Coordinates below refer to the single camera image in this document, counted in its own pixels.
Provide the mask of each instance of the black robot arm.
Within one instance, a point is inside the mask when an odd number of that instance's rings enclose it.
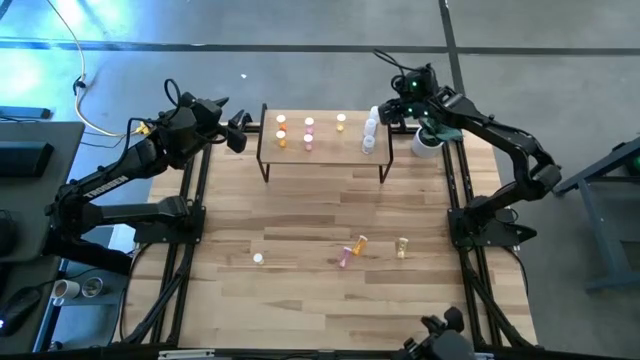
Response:
[[[560,168],[533,135],[481,114],[466,96],[445,86],[427,100],[429,116],[465,129],[506,152],[513,162],[514,181],[490,197],[478,196],[465,208],[465,226],[477,232],[495,212],[520,200],[542,199],[561,179]],[[530,159],[535,165],[530,167]]]
[[[97,206],[90,201],[129,181],[161,174],[168,167],[182,169],[208,144],[227,142],[229,148],[242,152],[246,136],[239,129],[220,124],[222,106],[227,101],[228,98],[196,99],[184,93],[176,107],[161,112],[158,119],[140,119],[151,127],[146,138],[125,147],[113,164],[99,166],[96,172],[60,187],[54,203],[45,209],[51,218],[52,231],[63,241],[75,241],[99,225],[172,224],[186,218],[189,209],[186,200],[180,196],[168,197],[157,204]],[[129,120],[129,127],[135,120]]]
[[[506,206],[543,198],[560,181],[560,167],[531,134],[481,114],[471,100],[448,86],[439,87],[430,65],[411,70],[392,80],[400,97],[379,107],[383,124],[404,124],[405,117],[429,117],[443,125],[468,130],[506,152],[513,161],[514,182],[491,197],[475,197],[465,207],[462,221],[468,232],[479,233],[496,211]],[[532,168],[531,158],[536,162]]]

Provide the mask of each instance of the gray floor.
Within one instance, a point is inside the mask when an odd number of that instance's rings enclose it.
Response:
[[[58,1],[82,40],[241,45],[445,46],[437,0]],[[465,47],[640,47],[633,0],[450,0],[454,35]],[[41,0],[14,1],[0,20],[2,40],[65,40],[69,34]],[[122,132],[131,116],[170,108],[162,81],[172,77],[199,97],[230,96],[225,114],[270,107],[367,109],[393,96],[391,66],[348,52],[89,51],[92,88],[83,102],[96,123]],[[446,54],[397,54],[406,65],[433,62],[442,83],[452,76]],[[52,107],[74,120],[71,83],[78,54],[65,50],[0,50],[1,104]],[[640,131],[638,57],[460,56],[466,91],[480,110],[522,127],[563,165],[566,177]],[[86,135],[84,141],[113,143]],[[113,150],[83,146],[72,177],[114,161]],[[503,181],[511,163],[497,154]],[[100,199],[144,201],[149,181]],[[541,345],[556,350],[638,357],[640,292],[588,295],[602,273],[576,193],[516,206],[520,222],[539,231],[523,246],[530,303]],[[92,312],[99,318],[99,312]],[[87,317],[86,313],[68,316]],[[61,324],[72,324],[63,321]],[[58,334],[64,337],[65,329]]]

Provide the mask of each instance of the glass vial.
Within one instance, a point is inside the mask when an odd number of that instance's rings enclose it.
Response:
[[[377,106],[372,106],[371,110],[369,110],[369,119],[373,119],[376,122],[380,121],[380,114],[378,113]]]
[[[304,119],[305,133],[307,133],[309,135],[313,135],[313,123],[314,122],[315,121],[313,120],[313,118]]]
[[[373,119],[368,119],[364,123],[364,136],[375,136],[376,135],[376,121]]]
[[[340,266],[341,268],[346,268],[347,267],[347,262],[349,261],[349,258],[351,257],[351,248],[348,247],[343,247],[342,248],[342,253],[340,253],[340,260],[338,261],[338,266]]]
[[[278,130],[287,131],[287,124],[285,123],[286,120],[287,117],[284,115],[276,116],[276,121],[278,122]]]
[[[362,140],[362,152],[369,155],[373,153],[373,146],[376,144],[376,138],[371,135],[367,135]]]
[[[358,238],[358,242],[356,242],[356,246],[353,247],[353,255],[359,256],[360,253],[362,253],[362,251],[364,250],[365,246],[367,246],[367,241],[369,241],[369,239],[360,235],[360,238]]]
[[[313,149],[313,135],[307,134],[304,136],[304,149],[307,151]]]
[[[256,263],[256,265],[262,265],[264,264],[264,257],[262,256],[262,254],[257,253],[253,255],[253,262]]]
[[[344,131],[344,122],[347,120],[347,116],[345,114],[338,114],[338,123],[336,124],[336,130],[339,132]]]
[[[404,259],[405,252],[407,251],[407,245],[409,244],[409,239],[399,238],[396,240],[396,257],[398,259]]]
[[[279,130],[278,132],[276,132],[276,138],[278,138],[278,145],[280,145],[281,148],[285,148],[287,147],[287,140],[285,140],[285,136],[287,135],[286,132]]]

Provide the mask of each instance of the white cup on floor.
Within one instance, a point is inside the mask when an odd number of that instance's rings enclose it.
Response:
[[[62,304],[64,299],[73,299],[80,293],[80,284],[75,281],[58,280],[53,283],[53,290],[51,291],[51,298],[54,299],[54,303]]]

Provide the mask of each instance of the white bottle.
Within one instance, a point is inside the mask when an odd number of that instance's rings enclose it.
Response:
[[[364,136],[376,136],[377,122],[374,119],[368,119],[364,123]]]
[[[362,140],[362,152],[369,155],[373,153],[373,147],[376,144],[376,138],[371,135],[367,135]]]
[[[369,111],[369,119],[373,119],[376,122],[380,121],[380,114],[378,113],[378,107],[372,106],[371,111]]]

